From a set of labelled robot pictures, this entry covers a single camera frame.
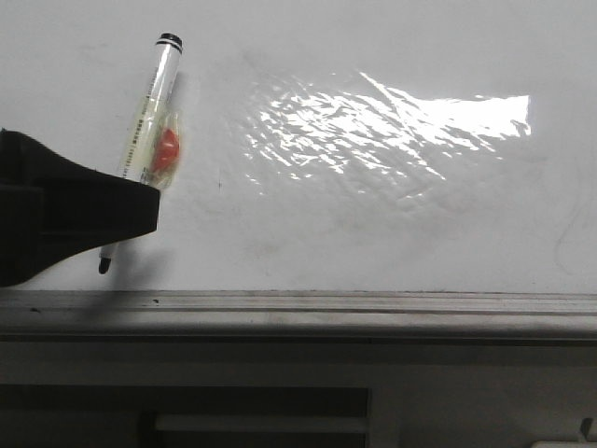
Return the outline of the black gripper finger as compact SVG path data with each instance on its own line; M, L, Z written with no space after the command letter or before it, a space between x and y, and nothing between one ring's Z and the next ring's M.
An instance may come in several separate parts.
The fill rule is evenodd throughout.
M1 284L156 230L160 192L91 170L32 137L1 132Z

